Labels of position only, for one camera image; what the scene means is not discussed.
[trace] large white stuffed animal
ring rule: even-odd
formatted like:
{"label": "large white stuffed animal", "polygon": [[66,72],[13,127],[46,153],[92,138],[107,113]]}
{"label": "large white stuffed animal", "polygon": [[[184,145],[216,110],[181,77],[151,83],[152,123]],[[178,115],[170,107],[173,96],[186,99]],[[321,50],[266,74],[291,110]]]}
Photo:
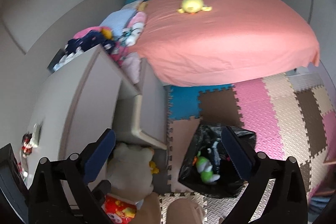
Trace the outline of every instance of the large white stuffed animal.
{"label": "large white stuffed animal", "polygon": [[153,191],[153,176],[149,166],[153,155],[152,148],[118,144],[107,165],[111,193],[135,203],[148,196]]}

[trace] trash bag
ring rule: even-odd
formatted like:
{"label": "trash bag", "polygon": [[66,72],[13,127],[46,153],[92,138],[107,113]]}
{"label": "trash bag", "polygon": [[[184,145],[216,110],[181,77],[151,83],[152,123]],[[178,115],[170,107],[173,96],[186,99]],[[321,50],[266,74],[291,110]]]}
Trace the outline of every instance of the trash bag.
{"label": "trash bag", "polygon": [[[240,179],[228,153],[221,143],[223,125],[201,121],[185,154],[178,181],[209,198],[235,198],[241,192],[244,180]],[[242,128],[231,127],[240,140],[246,141],[255,148],[256,134]],[[198,152],[212,163],[214,174],[220,178],[214,184],[205,184],[193,165]]]}

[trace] small yellow duck toy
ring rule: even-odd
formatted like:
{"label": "small yellow duck toy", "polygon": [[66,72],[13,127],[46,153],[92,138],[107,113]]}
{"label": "small yellow duck toy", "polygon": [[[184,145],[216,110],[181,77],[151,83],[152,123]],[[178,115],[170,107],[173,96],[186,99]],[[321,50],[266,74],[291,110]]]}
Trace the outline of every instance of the small yellow duck toy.
{"label": "small yellow duck toy", "polygon": [[183,0],[181,3],[181,9],[178,9],[177,11],[180,14],[183,13],[189,13],[194,14],[199,11],[211,11],[212,7],[204,6],[203,0]]}

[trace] silver screw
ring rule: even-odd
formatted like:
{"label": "silver screw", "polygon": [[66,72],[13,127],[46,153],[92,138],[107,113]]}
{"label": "silver screw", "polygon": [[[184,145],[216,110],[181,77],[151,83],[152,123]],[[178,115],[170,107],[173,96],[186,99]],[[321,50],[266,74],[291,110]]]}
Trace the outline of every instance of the silver screw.
{"label": "silver screw", "polygon": [[290,156],[288,157],[289,161],[292,162],[292,163],[296,163],[296,158]]}
{"label": "silver screw", "polygon": [[266,158],[266,154],[265,154],[264,152],[258,152],[258,153],[257,153],[257,156],[258,156],[258,158],[260,158],[260,159],[265,159],[265,158]]}
{"label": "silver screw", "polygon": [[44,157],[44,158],[40,159],[41,164],[45,164],[46,162],[47,162],[47,158]]}
{"label": "silver screw", "polygon": [[70,155],[70,159],[71,160],[77,160],[78,159],[78,154],[77,153],[73,153]]}

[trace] peach fitted sheet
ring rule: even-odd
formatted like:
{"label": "peach fitted sheet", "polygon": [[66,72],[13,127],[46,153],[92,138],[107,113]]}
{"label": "peach fitted sheet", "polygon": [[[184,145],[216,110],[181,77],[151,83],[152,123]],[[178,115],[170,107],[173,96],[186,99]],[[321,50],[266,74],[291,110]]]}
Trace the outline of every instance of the peach fitted sheet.
{"label": "peach fitted sheet", "polygon": [[204,0],[210,12],[179,14],[182,0],[149,0],[147,24],[130,47],[160,80],[221,85],[318,65],[319,43],[281,0]]}

